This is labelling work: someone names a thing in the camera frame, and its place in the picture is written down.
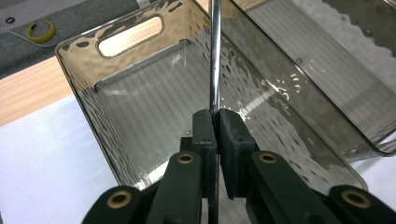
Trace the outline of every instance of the green object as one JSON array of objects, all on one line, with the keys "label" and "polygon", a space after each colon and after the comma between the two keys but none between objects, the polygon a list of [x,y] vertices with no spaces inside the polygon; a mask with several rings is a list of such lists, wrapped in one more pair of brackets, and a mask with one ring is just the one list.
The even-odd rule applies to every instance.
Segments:
[{"label": "green object", "polygon": [[45,43],[49,41],[53,36],[55,36],[55,26],[52,24],[50,21],[46,21],[46,23],[49,25],[49,31],[42,35],[42,36],[32,36],[33,30],[37,26],[35,23],[33,23],[29,28],[26,30],[26,36],[30,41],[33,41],[37,44],[40,43]]}]

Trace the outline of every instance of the metal rod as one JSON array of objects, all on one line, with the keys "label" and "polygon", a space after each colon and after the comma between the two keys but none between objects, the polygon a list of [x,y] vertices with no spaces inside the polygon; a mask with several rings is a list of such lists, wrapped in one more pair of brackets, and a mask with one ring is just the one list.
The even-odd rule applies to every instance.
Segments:
[{"label": "metal rod", "polygon": [[211,0],[210,107],[212,115],[220,110],[220,36],[221,0]]}]

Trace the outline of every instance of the white surface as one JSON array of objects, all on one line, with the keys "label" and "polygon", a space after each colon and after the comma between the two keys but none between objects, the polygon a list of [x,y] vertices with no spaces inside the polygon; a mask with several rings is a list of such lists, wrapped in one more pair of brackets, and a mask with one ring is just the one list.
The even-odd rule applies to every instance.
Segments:
[{"label": "white surface", "polygon": [[5,224],[80,223],[117,186],[74,96],[1,127],[0,158]]},{"label": "white surface", "polygon": [[396,211],[396,157],[355,161],[351,165],[366,181],[369,192]]}]

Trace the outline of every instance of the wooden surface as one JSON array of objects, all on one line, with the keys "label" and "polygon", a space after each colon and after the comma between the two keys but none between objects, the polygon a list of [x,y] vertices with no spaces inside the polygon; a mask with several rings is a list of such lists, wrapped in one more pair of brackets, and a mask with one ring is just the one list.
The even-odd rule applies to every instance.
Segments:
[{"label": "wooden surface", "polygon": [[0,127],[70,94],[55,57],[5,77],[0,80]]}]

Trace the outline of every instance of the dark gray mat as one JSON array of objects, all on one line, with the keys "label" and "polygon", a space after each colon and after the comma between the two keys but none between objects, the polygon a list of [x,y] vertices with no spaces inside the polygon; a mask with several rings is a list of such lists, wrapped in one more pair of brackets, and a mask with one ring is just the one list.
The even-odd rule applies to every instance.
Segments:
[{"label": "dark gray mat", "polygon": [[[44,20],[49,20],[56,27],[56,35],[45,45],[57,44],[137,9],[139,6],[135,0],[89,0],[42,18],[37,22],[35,35],[47,32],[48,25]],[[30,25],[24,24],[12,29],[12,32],[25,36]],[[11,33],[2,32],[0,79],[54,56],[55,47],[39,47]]]}]

